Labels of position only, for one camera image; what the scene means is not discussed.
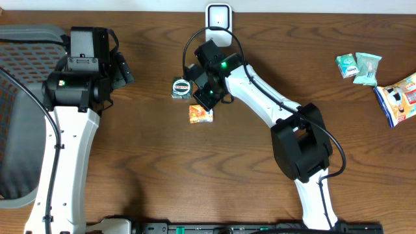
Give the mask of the orange snack packet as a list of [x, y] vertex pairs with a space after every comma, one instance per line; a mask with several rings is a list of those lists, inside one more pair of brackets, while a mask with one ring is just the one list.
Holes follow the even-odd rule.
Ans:
[[188, 110], [191, 124], [213, 122], [213, 109], [205, 110], [201, 105], [190, 105]]

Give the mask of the round black white container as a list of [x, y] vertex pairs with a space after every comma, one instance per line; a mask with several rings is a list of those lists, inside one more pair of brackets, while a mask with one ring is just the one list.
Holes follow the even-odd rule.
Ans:
[[192, 81], [186, 81], [183, 78], [174, 78], [172, 84], [173, 99], [191, 99], [192, 98]]

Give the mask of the teal gum box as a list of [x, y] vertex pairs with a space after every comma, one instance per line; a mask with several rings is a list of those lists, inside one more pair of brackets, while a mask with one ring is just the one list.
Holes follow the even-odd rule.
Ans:
[[337, 56], [335, 61], [343, 79], [353, 77], [359, 73], [353, 54]]

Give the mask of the teal small snack packet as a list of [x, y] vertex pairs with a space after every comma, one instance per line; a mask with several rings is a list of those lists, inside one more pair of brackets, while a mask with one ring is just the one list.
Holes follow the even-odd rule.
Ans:
[[367, 86], [377, 86], [376, 72], [382, 57], [368, 53], [356, 53], [358, 74], [353, 83]]

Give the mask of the cream snack bag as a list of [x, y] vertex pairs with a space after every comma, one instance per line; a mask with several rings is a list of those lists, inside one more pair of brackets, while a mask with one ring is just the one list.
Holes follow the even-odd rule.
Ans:
[[373, 89], [390, 127], [415, 116], [415, 74], [390, 86]]

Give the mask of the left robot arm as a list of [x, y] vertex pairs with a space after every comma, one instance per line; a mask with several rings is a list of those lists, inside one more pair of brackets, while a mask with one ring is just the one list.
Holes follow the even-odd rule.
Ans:
[[[109, 40], [115, 39], [111, 47]], [[111, 93], [135, 78], [113, 30], [72, 27], [69, 51], [42, 83], [45, 150], [25, 233], [86, 233], [85, 183], [92, 142]]]

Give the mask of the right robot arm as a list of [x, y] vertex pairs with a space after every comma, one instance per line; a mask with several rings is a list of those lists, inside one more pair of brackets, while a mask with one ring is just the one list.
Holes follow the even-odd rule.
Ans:
[[185, 69], [185, 77], [198, 89], [193, 94], [206, 111], [229, 94], [251, 108], [270, 128], [274, 158], [280, 170], [295, 182], [309, 229], [331, 230], [338, 218], [330, 200], [330, 138], [319, 109], [302, 106], [267, 84], [242, 55], [226, 56], [209, 40], [195, 52], [199, 63]]

